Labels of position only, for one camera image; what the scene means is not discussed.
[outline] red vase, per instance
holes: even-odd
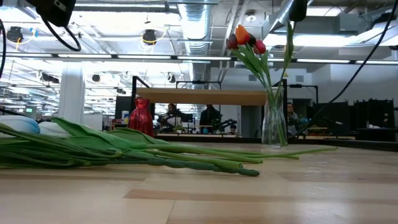
[[[148,110],[149,100],[144,98],[134,99],[136,109],[130,114],[129,128],[154,137],[152,116]]]

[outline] clear glass vase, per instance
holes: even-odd
[[[287,147],[287,131],[283,108],[283,88],[280,88],[278,93],[276,88],[267,90],[266,95],[261,143],[273,149]]]

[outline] glass vase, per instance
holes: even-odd
[[[145,98],[134,99],[136,109],[131,112],[129,128],[154,137],[152,116],[148,110],[149,100]]]
[[[287,131],[283,108],[283,88],[266,91],[261,143],[272,149],[287,147]]]

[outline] shelf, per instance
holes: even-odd
[[[266,103],[265,91],[137,88],[137,95],[149,99],[151,103],[242,106],[262,106]]]

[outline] light wood tabletop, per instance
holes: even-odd
[[[261,175],[136,165],[0,169],[1,223],[398,223],[397,153],[339,148],[245,166]]]

